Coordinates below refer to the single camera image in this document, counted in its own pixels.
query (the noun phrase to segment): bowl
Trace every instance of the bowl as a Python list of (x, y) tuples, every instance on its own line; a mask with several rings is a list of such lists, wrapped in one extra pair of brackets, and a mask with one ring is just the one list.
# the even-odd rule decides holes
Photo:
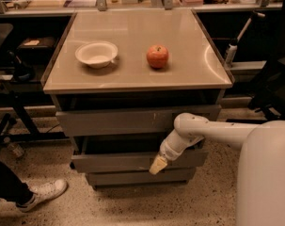
[(75, 51), (76, 58), (94, 69), (107, 66), (118, 54), (115, 44), (108, 41), (93, 41)]

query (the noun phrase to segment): leg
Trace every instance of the leg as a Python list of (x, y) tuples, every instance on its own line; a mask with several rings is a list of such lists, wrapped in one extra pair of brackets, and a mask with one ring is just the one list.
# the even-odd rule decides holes
[(24, 204), (33, 196), (28, 185), (22, 183), (17, 175), (8, 168), (4, 163), (0, 162), (0, 198), (10, 202)]

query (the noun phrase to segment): shoe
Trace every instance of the shoe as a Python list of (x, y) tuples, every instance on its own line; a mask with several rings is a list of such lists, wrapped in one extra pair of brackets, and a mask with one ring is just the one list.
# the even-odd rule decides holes
[(17, 204), (16, 206), (21, 212), (26, 213), (41, 202), (46, 202), (59, 197), (66, 191), (67, 187), (68, 183), (63, 179), (58, 179), (52, 183), (41, 186), (30, 187), (30, 191), (34, 193), (32, 199), (23, 205)]

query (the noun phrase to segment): red apple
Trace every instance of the red apple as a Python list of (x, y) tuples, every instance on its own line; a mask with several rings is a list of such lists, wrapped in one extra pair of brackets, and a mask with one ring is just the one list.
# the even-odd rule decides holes
[(167, 64), (169, 53), (165, 46), (153, 45), (149, 48), (146, 58), (154, 69), (161, 69)]

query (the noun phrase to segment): concrete floor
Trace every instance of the concrete floor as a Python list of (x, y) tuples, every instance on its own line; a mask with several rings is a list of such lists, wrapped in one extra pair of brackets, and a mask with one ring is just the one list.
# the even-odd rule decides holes
[[(223, 109), (219, 119), (227, 118), (260, 119), (261, 115), (248, 109)], [(57, 121), (41, 113), (35, 123), (45, 132)], [(18, 122), (11, 133), (23, 131)], [(96, 191), (87, 184), (84, 174), (70, 168), (72, 145), (68, 140), (22, 146), (26, 151), (24, 158), (17, 160), (3, 148), (0, 160), (30, 186), (65, 178), (69, 188), (61, 197), (26, 214), (19, 212), (14, 203), (1, 200), (0, 226), (235, 225), (239, 152), (227, 145), (206, 140), (208, 158), (188, 184), (118, 186)]]

